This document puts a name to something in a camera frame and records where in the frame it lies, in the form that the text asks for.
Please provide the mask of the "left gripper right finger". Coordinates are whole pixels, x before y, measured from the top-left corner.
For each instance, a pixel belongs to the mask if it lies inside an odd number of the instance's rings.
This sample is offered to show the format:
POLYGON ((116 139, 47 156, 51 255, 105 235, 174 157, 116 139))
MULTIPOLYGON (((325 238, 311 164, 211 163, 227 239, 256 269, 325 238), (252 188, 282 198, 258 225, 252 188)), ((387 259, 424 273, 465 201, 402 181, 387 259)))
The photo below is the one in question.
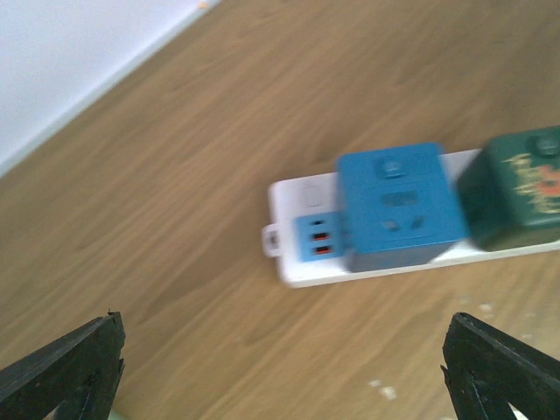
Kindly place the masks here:
POLYGON ((443 344, 444 382, 458 419, 559 418, 559 360, 465 313, 443 344))

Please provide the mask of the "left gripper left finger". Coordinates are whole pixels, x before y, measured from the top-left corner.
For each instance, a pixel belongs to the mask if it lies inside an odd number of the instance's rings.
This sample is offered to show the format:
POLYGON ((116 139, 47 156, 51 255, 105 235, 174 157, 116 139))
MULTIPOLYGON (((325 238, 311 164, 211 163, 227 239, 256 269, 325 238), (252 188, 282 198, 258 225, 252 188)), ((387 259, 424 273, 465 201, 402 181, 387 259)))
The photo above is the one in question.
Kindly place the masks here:
POLYGON ((110 418, 125 339, 121 313, 110 312, 3 368, 1 418, 110 418))

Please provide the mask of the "dark green cube adapter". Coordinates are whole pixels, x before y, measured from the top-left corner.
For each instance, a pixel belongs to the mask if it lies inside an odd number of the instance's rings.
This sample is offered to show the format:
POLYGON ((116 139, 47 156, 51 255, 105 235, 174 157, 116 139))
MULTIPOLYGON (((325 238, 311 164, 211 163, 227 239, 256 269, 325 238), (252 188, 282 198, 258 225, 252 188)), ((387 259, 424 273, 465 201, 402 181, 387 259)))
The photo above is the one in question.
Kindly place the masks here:
POLYGON ((456 181, 469 237, 484 251, 559 240, 559 128, 490 139, 456 181))

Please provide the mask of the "blue cube socket adapter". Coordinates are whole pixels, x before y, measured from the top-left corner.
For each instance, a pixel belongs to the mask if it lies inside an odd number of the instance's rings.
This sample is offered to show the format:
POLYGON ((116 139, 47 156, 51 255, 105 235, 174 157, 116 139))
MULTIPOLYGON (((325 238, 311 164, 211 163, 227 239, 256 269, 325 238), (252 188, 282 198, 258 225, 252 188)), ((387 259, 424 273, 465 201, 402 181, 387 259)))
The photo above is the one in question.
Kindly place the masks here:
POLYGON ((422 265, 466 238, 438 143, 349 153, 336 163, 336 205, 350 272, 422 265))

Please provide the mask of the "white power strip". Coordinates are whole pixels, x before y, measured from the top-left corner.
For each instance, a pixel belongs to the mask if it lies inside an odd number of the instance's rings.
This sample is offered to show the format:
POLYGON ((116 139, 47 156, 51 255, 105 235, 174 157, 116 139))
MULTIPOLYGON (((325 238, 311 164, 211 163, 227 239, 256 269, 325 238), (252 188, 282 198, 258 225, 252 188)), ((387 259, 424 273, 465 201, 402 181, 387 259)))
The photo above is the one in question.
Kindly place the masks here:
MULTIPOLYGON (((464 217, 456 181, 480 151, 466 150, 443 154, 444 168, 455 187, 464 217)), ((556 250, 559 247, 558 240, 521 248, 484 251, 471 241, 465 217, 465 239, 430 262, 354 273, 348 271, 344 265, 340 216, 336 205, 336 170, 333 173, 276 182, 269 188, 269 204, 272 222, 262 231, 262 245, 265 253, 276 260, 281 279, 292 287, 333 284, 530 255, 556 250)))

